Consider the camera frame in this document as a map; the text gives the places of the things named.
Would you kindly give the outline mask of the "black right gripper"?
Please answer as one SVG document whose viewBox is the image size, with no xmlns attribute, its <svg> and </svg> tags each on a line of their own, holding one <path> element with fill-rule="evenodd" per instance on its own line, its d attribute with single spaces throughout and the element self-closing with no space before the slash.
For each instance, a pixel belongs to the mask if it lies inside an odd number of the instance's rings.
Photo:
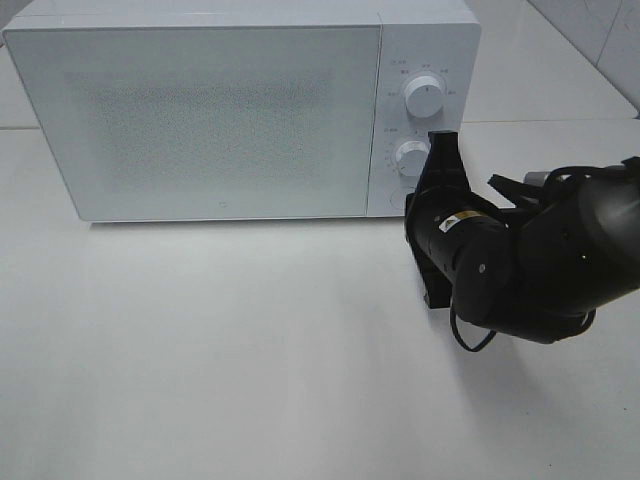
<svg viewBox="0 0 640 480">
<path fill-rule="evenodd" d="M 499 209 L 469 189 L 459 151 L 459 134 L 428 134 L 430 150 L 418 187 L 406 198 L 405 236 L 425 285 L 430 308 L 447 308 L 460 286 L 480 288 L 471 268 L 505 247 Z"/>
</svg>

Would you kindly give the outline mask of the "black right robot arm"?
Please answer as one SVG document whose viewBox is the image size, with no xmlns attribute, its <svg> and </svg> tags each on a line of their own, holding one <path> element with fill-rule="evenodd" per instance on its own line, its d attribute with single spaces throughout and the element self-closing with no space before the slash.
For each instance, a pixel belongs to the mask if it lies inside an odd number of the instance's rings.
<svg viewBox="0 0 640 480">
<path fill-rule="evenodd" d="M 599 307 L 639 287 L 639 160 L 500 175 L 500 208 L 473 192 L 454 132 L 430 151 L 405 202 L 425 302 L 490 335 L 551 344 L 588 330 Z"/>
</svg>

